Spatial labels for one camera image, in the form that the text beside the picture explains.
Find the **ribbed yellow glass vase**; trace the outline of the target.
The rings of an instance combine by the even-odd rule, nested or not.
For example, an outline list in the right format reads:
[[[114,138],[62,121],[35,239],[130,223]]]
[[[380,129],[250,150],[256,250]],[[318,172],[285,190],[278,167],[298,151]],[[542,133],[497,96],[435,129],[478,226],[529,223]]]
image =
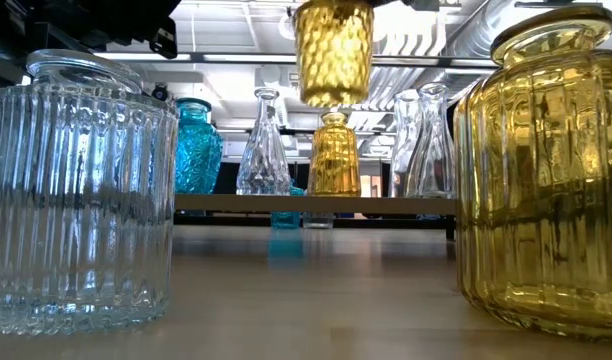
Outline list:
[[[312,140],[307,192],[310,196],[360,197],[357,139],[344,113],[329,111]]]

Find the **short clear glass vase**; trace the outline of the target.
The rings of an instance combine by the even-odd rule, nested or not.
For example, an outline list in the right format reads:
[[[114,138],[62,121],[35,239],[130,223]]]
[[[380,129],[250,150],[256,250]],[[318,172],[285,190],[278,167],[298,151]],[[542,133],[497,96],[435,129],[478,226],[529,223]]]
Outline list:
[[[335,216],[333,213],[305,212],[303,214],[303,227],[311,229],[331,229]]]

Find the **short blue glass vase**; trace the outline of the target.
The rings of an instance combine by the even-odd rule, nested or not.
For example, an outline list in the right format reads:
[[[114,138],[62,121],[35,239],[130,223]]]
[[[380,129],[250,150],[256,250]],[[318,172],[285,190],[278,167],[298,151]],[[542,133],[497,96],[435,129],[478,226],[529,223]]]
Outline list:
[[[291,180],[291,196],[303,196],[304,190],[299,188],[294,179]],[[271,227],[277,229],[297,229],[300,226],[300,212],[272,212]]]

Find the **tall diamond-cut clear vase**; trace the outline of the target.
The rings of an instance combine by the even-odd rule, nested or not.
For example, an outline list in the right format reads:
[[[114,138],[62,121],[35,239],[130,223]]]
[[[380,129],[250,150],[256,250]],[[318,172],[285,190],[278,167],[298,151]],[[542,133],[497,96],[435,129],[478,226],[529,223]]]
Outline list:
[[[275,101],[279,92],[258,88],[257,117],[248,137],[236,179],[237,195],[290,194],[291,177],[277,126]]]

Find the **conical clear glass vase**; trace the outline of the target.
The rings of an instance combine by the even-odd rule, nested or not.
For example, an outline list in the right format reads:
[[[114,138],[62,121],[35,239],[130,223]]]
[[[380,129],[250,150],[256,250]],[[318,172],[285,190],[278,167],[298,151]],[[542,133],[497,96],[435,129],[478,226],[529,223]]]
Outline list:
[[[404,197],[409,162],[418,139],[420,96],[415,89],[408,89],[394,97],[395,143],[390,164],[389,196]]]

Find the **tall embossed blue glass vase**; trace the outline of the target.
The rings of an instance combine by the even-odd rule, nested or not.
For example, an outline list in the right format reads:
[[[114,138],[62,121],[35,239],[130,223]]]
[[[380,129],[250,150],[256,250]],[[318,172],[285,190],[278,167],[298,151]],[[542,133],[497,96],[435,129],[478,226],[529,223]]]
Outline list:
[[[175,190],[211,194],[218,177],[223,141],[211,123],[212,105],[198,98],[179,98]]]

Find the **honeycomb yellow glass vase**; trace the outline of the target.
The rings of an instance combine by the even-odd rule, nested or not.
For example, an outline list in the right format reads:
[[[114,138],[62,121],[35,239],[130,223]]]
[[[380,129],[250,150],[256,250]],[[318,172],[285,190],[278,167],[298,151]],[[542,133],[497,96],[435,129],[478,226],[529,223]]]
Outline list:
[[[294,16],[300,99],[318,108],[365,101],[373,44],[366,0],[308,0]]]

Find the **twisted clear glass vase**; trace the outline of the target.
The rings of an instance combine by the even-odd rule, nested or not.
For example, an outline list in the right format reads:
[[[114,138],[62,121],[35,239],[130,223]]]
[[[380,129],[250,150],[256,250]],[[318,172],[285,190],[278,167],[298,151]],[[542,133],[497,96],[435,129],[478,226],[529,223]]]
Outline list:
[[[419,88],[421,119],[407,171],[406,197],[455,197],[455,156],[447,121],[447,91],[447,86],[439,82]]]

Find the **ribbed clear glass jar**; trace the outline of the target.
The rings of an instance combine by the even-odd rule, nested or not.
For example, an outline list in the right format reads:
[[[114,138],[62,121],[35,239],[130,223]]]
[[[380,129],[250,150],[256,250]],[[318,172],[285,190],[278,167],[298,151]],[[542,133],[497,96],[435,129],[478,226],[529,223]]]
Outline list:
[[[178,113],[131,68],[31,53],[0,88],[0,333],[128,327],[169,303]]]

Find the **wide yellow glass jar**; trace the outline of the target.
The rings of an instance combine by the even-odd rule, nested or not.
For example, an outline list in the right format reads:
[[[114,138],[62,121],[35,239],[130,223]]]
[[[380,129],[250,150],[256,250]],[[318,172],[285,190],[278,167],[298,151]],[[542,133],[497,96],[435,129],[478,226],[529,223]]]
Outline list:
[[[457,266],[475,308],[612,343],[612,12],[573,4],[491,47],[454,113]]]

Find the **long ceiling light strip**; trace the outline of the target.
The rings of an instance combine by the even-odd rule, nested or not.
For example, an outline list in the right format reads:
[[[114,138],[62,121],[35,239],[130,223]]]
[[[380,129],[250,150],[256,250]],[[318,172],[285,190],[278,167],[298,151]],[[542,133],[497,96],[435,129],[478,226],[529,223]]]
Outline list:
[[[211,63],[211,64],[277,64],[294,65],[299,59],[295,54],[275,53],[179,53],[177,57],[167,59],[155,53],[122,53],[104,52],[96,56],[120,62],[134,63]],[[374,55],[372,64],[378,67],[420,67],[420,68],[457,68],[457,69],[496,69],[492,60],[483,58],[459,58],[436,56],[388,56]]]

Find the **black aluminium table frame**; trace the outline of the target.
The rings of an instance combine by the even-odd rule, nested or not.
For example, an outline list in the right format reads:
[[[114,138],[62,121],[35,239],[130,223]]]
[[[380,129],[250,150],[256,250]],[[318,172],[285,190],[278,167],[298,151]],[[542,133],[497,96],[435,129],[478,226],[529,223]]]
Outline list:
[[[195,216],[174,215],[175,225],[191,226],[248,226],[270,227],[271,219],[266,217],[235,216]],[[416,220],[416,219],[350,219],[339,218],[333,221],[334,228],[368,228],[368,229],[431,229],[441,230],[455,228],[454,219]]]

